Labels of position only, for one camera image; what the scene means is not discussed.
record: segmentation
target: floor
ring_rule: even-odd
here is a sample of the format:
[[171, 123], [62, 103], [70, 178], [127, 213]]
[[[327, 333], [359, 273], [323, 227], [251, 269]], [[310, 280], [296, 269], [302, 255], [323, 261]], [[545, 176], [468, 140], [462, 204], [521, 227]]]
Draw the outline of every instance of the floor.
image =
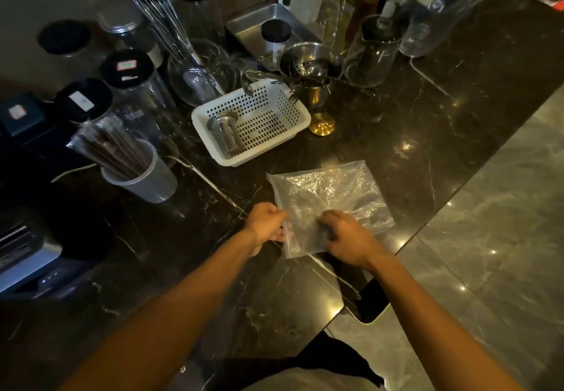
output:
[[[532, 391], [564, 373], [564, 85], [399, 253], [413, 276]], [[433, 390], [393, 309], [328, 332], [389, 391]]]

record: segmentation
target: countertop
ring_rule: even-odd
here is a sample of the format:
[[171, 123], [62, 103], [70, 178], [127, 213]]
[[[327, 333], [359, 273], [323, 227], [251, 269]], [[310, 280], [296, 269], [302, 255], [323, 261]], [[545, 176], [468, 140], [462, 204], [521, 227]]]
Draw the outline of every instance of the countertop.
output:
[[[395, 220], [381, 239], [398, 252], [560, 86], [563, 36], [561, 15], [545, 5], [486, 0], [429, 56], [411, 63], [398, 56], [374, 98], [335, 88], [331, 136], [302, 131], [224, 168], [188, 126], [186, 156], [217, 190], [180, 165], [173, 168], [179, 188], [162, 205], [108, 185], [97, 168], [66, 176], [63, 183], [100, 207], [116, 237], [80, 298], [0, 305], [2, 388], [56, 386], [131, 312], [240, 229], [255, 202], [273, 201], [266, 173], [365, 160]], [[360, 271], [335, 267], [357, 290], [366, 284]], [[284, 259], [267, 243], [237, 278], [196, 357], [296, 355], [342, 309], [343, 298], [354, 297], [314, 259]]]

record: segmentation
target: stainless steel tray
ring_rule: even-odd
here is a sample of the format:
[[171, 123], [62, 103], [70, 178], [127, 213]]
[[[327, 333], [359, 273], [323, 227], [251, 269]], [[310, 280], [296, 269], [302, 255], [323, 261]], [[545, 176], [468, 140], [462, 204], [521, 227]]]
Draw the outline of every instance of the stainless steel tray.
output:
[[266, 41], [262, 38], [261, 25], [273, 18], [282, 19], [292, 27], [292, 36], [288, 40], [287, 45], [293, 45], [302, 41], [319, 42], [319, 38], [315, 34], [293, 16], [289, 10], [278, 3], [266, 5], [260, 9], [238, 16], [225, 24], [225, 27], [253, 57], [259, 61], [264, 61], [261, 57], [266, 54]]

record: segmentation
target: white cord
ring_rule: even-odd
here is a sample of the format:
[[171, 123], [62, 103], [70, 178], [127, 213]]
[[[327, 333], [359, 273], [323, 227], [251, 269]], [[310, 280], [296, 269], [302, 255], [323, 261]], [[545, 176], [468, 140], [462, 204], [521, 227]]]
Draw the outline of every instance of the white cord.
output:
[[74, 170], [65, 171], [64, 173], [59, 174], [57, 177], [55, 177], [53, 180], [51, 180], [51, 183], [56, 182], [56, 181], [59, 180], [61, 177], [64, 177], [64, 176], [66, 176], [67, 174], [74, 173], [75, 171], [87, 170], [88, 168], [92, 168], [92, 167], [95, 167], [95, 166], [97, 166], [97, 165], [98, 165], [97, 163], [91, 163], [90, 165], [86, 165], [86, 166], [84, 166], [84, 167], [75, 168]]

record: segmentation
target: perforated basket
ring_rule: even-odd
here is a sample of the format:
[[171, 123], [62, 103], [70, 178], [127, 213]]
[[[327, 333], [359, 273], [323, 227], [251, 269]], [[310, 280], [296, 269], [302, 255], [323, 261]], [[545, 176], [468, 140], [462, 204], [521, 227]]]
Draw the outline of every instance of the perforated basket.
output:
[[[263, 152], [293, 138], [310, 124], [311, 116], [300, 101], [290, 101], [291, 91], [285, 84], [272, 84], [271, 79], [257, 81], [252, 97], [238, 89], [217, 98], [192, 112], [192, 122], [212, 158], [223, 166], [236, 167]], [[245, 150], [232, 157], [222, 156], [215, 138], [207, 128], [209, 118], [223, 111], [234, 111], [239, 117], [237, 131]]]

